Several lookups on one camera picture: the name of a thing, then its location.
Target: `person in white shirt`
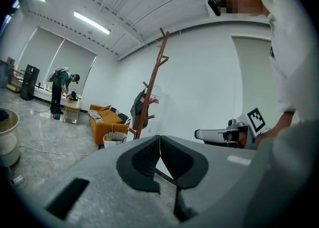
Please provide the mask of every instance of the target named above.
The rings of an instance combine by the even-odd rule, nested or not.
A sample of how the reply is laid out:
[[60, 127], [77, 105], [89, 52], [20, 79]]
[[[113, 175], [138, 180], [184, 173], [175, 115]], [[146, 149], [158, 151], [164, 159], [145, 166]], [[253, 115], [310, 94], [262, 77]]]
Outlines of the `person in white shirt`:
[[276, 136], [291, 125], [296, 111], [286, 89], [286, 80], [310, 55], [317, 35], [311, 21], [298, 0], [208, 0], [216, 15], [264, 15], [271, 26], [270, 61], [277, 85], [278, 102], [282, 116], [271, 130], [256, 138], [256, 145]]

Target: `wooden stool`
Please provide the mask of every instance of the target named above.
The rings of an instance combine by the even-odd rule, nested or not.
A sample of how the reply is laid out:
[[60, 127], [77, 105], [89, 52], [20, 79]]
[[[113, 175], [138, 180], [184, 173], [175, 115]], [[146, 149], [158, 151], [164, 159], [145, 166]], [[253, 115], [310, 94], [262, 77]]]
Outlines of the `wooden stool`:
[[65, 122], [66, 114], [68, 114], [69, 112], [74, 112], [74, 113], [77, 113], [76, 124], [79, 124], [80, 110], [82, 107], [80, 105], [76, 107], [76, 105], [77, 105], [77, 101], [68, 100], [67, 102], [64, 103], [65, 113], [64, 113], [63, 122]]

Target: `wooden coat rack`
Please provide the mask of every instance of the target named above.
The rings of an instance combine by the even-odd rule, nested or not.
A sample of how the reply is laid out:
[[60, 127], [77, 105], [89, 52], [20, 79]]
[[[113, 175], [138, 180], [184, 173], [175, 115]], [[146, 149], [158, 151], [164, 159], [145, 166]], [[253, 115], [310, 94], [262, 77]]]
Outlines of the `wooden coat rack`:
[[141, 117], [140, 117], [138, 129], [136, 131], [134, 131], [133, 129], [129, 128], [129, 131], [135, 135], [134, 139], [139, 139], [140, 138], [144, 121], [152, 119], [152, 118], [155, 117], [155, 115], [146, 116], [146, 112], [148, 110], [148, 106], [150, 104], [152, 104], [153, 102], [155, 102], [155, 100], [150, 102], [150, 97], [151, 97], [151, 93], [152, 93], [152, 90], [153, 90], [155, 78], [156, 78], [156, 75], [158, 73], [158, 69], [159, 69], [159, 67], [161, 65], [163, 65], [165, 62], [167, 62], [168, 59], [169, 59], [169, 57], [163, 55], [164, 49], [165, 49], [165, 46], [166, 46], [166, 43], [167, 43], [167, 40], [168, 40], [168, 37], [169, 37], [169, 32], [167, 31], [166, 34], [164, 34], [164, 31], [163, 31], [162, 28], [160, 28], [160, 31], [161, 31], [164, 39], [163, 39], [162, 44], [158, 45], [160, 47], [160, 50], [159, 50], [158, 58], [156, 59], [156, 63], [155, 63], [155, 66], [154, 66], [154, 69], [153, 69], [153, 72], [152, 72], [152, 75], [151, 75], [151, 78], [150, 78], [150, 82], [149, 82], [149, 84], [143, 82], [143, 84], [147, 87], [148, 90], [147, 90], [146, 95], [145, 95], [144, 104], [143, 104], [143, 108], [142, 108], [142, 112], [141, 112]]

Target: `hat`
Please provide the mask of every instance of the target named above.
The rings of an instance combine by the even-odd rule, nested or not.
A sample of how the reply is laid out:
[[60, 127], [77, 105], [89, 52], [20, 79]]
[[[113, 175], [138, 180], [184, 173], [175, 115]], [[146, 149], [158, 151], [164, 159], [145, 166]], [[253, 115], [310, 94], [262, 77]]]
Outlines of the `hat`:
[[79, 74], [73, 74], [73, 77], [75, 78], [75, 82], [78, 84], [80, 80], [80, 75]]

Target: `sofa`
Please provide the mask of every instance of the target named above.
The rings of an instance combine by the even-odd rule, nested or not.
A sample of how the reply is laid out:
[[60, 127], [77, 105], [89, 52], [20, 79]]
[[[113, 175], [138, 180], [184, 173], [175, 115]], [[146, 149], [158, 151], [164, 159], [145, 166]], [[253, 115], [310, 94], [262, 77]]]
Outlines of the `sofa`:
[[114, 107], [101, 107], [90, 105], [90, 110], [98, 111], [103, 122], [95, 123], [90, 117], [90, 125], [94, 136], [94, 142], [97, 145], [103, 145], [103, 136], [106, 133], [117, 131], [127, 133], [129, 129], [130, 118], [116, 110]]

